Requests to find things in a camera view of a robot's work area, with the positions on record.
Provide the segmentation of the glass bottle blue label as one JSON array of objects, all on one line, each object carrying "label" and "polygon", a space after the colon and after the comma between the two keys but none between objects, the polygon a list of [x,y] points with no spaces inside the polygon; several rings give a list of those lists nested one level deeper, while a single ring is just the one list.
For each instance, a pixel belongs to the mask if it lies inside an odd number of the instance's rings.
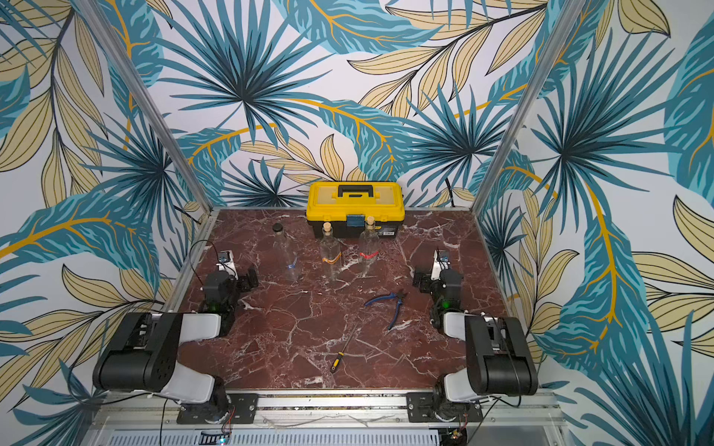
[{"label": "glass bottle blue label", "polygon": [[297,263],[297,267],[295,269],[288,269],[286,267],[288,261],[291,261],[294,258],[299,258],[293,239],[287,234],[283,224],[280,222],[273,224],[273,236],[273,247],[277,252],[283,273],[286,275],[286,278],[290,280],[290,282],[298,282],[301,277],[299,262]]}]

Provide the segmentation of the glass bottle orange label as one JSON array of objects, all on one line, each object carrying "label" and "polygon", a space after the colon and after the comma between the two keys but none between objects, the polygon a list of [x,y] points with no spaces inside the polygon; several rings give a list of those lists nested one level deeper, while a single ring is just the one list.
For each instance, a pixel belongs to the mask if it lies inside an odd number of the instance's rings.
[{"label": "glass bottle orange label", "polygon": [[[330,222],[325,222],[323,224],[323,238],[320,242],[320,256],[321,260],[324,256],[327,258],[334,258],[337,254],[341,253],[341,245],[338,239],[334,235],[334,228]],[[323,263],[323,269],[325,277],[331,282],[334,282],[338,277],[338,274],[342,268],[342,262],[335,265],[330,265]]]}]

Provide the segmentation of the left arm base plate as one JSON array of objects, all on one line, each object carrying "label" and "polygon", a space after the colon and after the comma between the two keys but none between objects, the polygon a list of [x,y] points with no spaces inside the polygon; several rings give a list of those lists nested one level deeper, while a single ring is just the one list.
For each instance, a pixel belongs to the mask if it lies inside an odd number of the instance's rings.
[{"label": "left arm base plate", "polygon": [[206,403],[183,404],[178,413],[179,425],[251,425],[258,409],[258,394],[220,395]]}]

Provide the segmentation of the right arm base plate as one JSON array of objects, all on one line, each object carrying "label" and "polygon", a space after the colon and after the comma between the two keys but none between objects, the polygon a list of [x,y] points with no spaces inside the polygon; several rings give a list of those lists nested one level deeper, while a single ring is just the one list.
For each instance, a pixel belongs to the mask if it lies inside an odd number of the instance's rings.
[{"label": "right arm base plate", "polygon": [[483,420],[481,406],[477,403],[453,403],[433,391],[408,392],[405,397],[410,423],[478,422]]}]

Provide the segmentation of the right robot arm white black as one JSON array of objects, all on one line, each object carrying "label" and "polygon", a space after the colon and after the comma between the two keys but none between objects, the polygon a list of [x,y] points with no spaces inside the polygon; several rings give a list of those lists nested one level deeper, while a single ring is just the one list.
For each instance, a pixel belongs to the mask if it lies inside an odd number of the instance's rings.
[{"label": "right robot arm white black", "polygon": [[464,344],[465,366],[440,376],[432,391],[407,395],[411,422],[453,422],[479,416],[484,399],[537,393],[537,371],[519,320],[466,312],[460,307],[462,282],[453,269],[414,275],[414,286],[432,297],[432,327]]}]

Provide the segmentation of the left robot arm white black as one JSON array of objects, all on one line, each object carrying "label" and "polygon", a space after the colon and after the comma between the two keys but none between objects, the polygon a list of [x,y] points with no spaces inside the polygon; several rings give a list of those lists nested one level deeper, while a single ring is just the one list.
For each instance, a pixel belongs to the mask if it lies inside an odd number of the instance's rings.
[{"label": "left robot arm white black", "polygon": [[229,429],[254,422],[258,395],[233,393],[216,375],[181,364],[183,344],[228,336],[239,298],[258,287],[250,267],[244,275],[219,269],[208,274],[199,312],[130,312],[113,334],[93,371],[99,390],[141,391],[178,403],[180,425],[215,425]]}]

